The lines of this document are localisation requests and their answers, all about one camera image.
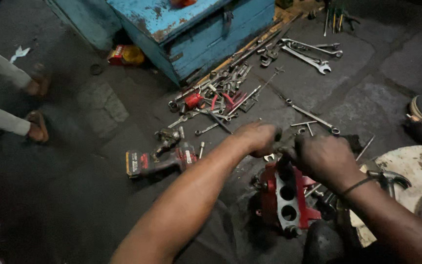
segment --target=bracelet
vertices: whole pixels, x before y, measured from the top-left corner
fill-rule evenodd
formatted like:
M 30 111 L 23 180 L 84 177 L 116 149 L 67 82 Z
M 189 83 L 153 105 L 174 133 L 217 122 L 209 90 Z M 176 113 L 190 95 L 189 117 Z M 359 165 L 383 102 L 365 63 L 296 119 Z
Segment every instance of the bracelet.
M 364 183 L 367 183 L 368 181 L 371 181 L 371 180 L 373 180 L 373 179 L 374 179 L 373 177 L 367 177 L 367 178 L 365 178 L 364 180 L 362 180 L 362 181 L 360 181 L 360 182 L 356 183 L 355 185 L 353 185 L 353 186 L 349 187 L 349 188 L 348 188 L 347 190 L 345 190 L 345 191 L 344 191 L 341 195 L 345 196 L 348 192 L 352 191 L 353 189 L 355 189 L 355 188 L 357 188 L 357 187 L 359 187 L 359 186 L 363 185 Z

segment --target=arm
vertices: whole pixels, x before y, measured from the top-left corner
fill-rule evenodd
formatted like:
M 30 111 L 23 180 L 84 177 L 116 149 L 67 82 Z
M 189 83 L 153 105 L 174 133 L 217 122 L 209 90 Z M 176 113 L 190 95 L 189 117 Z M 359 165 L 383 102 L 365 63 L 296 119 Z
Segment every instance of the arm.
M 250 123 L 182 173 L 136 223 L 112 264 L 171 263 L 200 230 L 232 170 L 247 155 L 272 152 L 276 129 Z
M 338 194 L 365 179 L 343 138 L 315 137 L 296 142 L 296 163 Z M 369 230 L 406 263 L 422 263 L 422 220 L 373 181 L 344 197 Z

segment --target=paper scrap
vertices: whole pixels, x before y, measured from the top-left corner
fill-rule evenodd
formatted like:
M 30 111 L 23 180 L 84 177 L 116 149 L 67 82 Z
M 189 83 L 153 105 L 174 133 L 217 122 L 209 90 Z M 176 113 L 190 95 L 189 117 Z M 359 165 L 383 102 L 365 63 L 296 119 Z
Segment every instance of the paper scrap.
M 17 58 L 19 58 L 19 57 L 26 56 L 27 53 L 29 53 L 30 50 L 31 50 L 31 48 L 29 48 L 29 47 L 25 50 L 22 50 L 22 46 L 19 46 L 19 48 L 15 51 L 14 56 L 11 57 L 10 63 L 14 63 L 15 60 L 17 60 Z

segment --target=power drill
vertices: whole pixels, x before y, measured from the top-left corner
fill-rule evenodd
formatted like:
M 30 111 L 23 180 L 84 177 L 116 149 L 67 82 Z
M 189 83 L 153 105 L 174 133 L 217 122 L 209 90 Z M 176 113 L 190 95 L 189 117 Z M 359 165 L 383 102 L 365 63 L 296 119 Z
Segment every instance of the power drill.
M 179 127 L 180 142 L 164 161 L 155 162 L 155 153 L 141 153 L 130 150 L 126 152 L 126 172 L 130 179 L 148 177 L 166 169 L 185 171 L 196 163 L 195 148 L 185 141 L 183 127 Z

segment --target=hand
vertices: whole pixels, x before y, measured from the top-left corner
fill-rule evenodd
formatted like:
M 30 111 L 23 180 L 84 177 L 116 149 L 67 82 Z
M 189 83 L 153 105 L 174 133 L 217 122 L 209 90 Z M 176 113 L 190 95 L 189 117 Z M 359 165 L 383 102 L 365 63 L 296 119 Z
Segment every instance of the hand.
M 273 153 L 273 143 L 281 135 L 281 129 L 262 121 L 252 122 L 239 127 L 233 136 L 243 141 L 249 147 L 249 153 L 260 158 Z
M 366 178 L 359 170 L 348 141 L 344 138 L 298 136 L 295 143 L 295 165 L 338 193 Z

